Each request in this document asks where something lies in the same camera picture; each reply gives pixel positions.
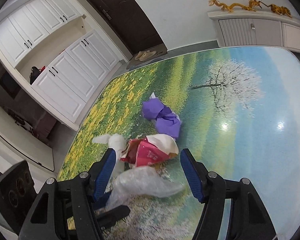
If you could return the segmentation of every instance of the purple tissue paper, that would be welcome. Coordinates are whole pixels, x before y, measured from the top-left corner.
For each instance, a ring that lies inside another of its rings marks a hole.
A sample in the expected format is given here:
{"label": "purple tissue paper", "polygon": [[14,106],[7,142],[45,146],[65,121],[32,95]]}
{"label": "purple tissue paper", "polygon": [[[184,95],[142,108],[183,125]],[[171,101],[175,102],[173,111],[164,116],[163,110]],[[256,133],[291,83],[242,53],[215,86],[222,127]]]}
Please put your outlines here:
{"label": "purple tissue paper", "polygon": [[170,107],[165,106],[159,98],[150,98],[142,103],[142,114],[147,120],[155,120],[158,133],[179,137],[181,121]]}

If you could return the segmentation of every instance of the golden dragon figurine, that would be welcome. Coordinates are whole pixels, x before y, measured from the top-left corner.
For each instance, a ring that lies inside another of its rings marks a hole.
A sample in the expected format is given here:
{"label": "golden dragon figurine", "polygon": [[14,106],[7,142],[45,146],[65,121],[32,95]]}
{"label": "golden dragon figurine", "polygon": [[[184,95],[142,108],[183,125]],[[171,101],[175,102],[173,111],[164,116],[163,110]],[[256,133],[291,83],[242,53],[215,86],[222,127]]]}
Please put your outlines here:
{"label": "golden dragon figurine", "polygon": [[290,10],[287,8],[287,7],[284,7],[284,6],[277,6],[275,4],[270,4],[270,5],[266,5],[265,3],[261,2],[262,4],[264,4],[265,6],[267,7],[270,7],[271,11],[273,11],[274,13],[277,13],[279,15],[287,15],[289,16],[290,18],[292,18],[291,16],[291,12]]}
{"label": "golden dragon figurine", "polygon": [[242,5],[240,3],[233,3],[231,4],[230,6],[227,6],[225,3],[220,3],[218,0],[209,0],[208,2],[209,6],[212,6],[212,5],[216,5],[216,6],[219,6],[221,7],[221,10],[228,10],[229,12],[233,12],[233,7],[235,6],[240,6],[242,9],[244,10],[248,10],[248,11],[256,11],[255,9],[253,9],[255,6],[259,6],[260,8],[262,8],[260,6],[260,1],[257,1],[257,0],[249,0],[249,5],[248,6],[245,6],[245,5]]}

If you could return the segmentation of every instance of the pink packaging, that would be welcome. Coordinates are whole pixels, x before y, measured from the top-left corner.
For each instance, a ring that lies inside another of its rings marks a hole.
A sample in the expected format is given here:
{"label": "pink packaging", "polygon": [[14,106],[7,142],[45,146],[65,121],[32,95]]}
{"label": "pink packaging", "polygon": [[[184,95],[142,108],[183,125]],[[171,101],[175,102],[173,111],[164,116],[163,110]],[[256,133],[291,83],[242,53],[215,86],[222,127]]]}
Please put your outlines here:
{"label": "pink packaging", "polygon": [[120,160],[136,167],[150,166],[171,159],[178,152],[178,146],[171,136],[156,134],[143,139],[130,140]]}

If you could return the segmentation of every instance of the metal screw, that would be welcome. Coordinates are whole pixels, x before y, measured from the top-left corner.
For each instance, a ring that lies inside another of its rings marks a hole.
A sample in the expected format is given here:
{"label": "metal screw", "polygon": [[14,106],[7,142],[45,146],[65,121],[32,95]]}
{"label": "metal screw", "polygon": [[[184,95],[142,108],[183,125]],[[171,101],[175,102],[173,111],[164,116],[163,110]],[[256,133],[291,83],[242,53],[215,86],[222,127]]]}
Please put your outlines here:
{"label": "metal screw", "polygon": [[84,171],[84,172],[81,172],[79,176],[80,176],[80,178],[84,179],[84,178],[88,177],[88,175],[89,175],[89,173]]}
{"label": "metal screw", "polygon": [[242,179],[242,183],[243,183],[243,184],[246,184],[246,185],[249,185],[249,184],[250,184],[250,180],[247,179],[247,178],[243,178],[243,179]]}
{"label": "metal screw", "polygon": [[208,176],[209,176],[210,178],[216,178],[216,177],[217,177],[217,173],[214,172],[214,171],[209,171]]}
{"label": "metal screw", "polygon": [[47,184],[52,184],[52,183],[54,183],[54,178],[49,178],[49,179],[47,179]]}

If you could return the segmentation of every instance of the black bag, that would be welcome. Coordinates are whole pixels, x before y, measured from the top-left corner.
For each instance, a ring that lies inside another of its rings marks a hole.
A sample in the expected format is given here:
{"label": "black bag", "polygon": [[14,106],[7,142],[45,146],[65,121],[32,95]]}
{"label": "black bag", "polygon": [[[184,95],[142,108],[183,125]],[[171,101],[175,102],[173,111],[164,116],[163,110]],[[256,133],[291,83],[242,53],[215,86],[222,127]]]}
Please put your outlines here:
{"label": "black bag", "polygon": [[37,79],[37,77],[40,75],[40,70],[37,69],[37,67],[31,68],[31,74],[30,74],[30,85]]}

